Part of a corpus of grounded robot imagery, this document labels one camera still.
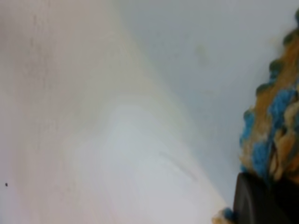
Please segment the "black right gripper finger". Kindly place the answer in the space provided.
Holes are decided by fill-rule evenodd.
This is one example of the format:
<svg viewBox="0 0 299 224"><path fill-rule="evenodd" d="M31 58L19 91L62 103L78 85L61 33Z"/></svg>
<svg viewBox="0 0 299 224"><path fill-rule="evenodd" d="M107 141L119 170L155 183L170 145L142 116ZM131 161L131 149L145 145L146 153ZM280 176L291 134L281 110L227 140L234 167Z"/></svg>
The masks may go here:
<svg viewBox="0 0 299 224"><path fill-rule="evenodd" d="M299 186L284 178L268 188L257 177L240 173L233 214L236 224L297 224Z"/></svg>

